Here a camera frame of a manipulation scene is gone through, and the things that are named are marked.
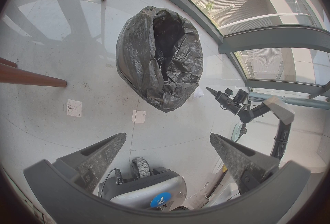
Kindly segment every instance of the gray metal window frame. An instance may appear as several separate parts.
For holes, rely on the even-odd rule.
[[[222,36],[211,20],[190,0],[170,0],[191,16],[218,43],[219,53],[226,54],[247,88],[264,88],[310,94],[310,98],[324,95],[330,98],[330,82],[325,86],[265,79],[247,79],[233,52],[264,48],[308,48],[330,53],[330,33],[304,25],[278,25],[249,29]]]

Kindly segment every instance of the trash bag opening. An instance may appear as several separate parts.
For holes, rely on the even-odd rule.
[[[175,45],[184,36],[185,20],[166,10],[158,12],[153,21],[155,36],[155,59],[158,62],[164,81],[168,81],[167,67],[175,54]]]

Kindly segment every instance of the black wheel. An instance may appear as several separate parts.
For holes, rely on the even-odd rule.
[[[134,180],[150,176],[150,168],[147,161],[142,158],[134,158],[131,163],[131,174]]]

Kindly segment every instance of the brown table leg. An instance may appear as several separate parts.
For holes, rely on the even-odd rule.
[[[17,67],[17,64],[15,64],[14,62],[12,61],[8,61],[6,59],[3,59],[0,57],[0,63],[4,64],[4,65],[9,65],[11,67]]]
[[[0,83],[66,87],[66,81],[0,63]]]

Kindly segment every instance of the plastic bag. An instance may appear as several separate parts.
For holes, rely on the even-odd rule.
[[[203,72],[196,28],[178,13],[152,6],[124,25],[117,40],[116,61],[122,79],[164,112],[184,104]]]

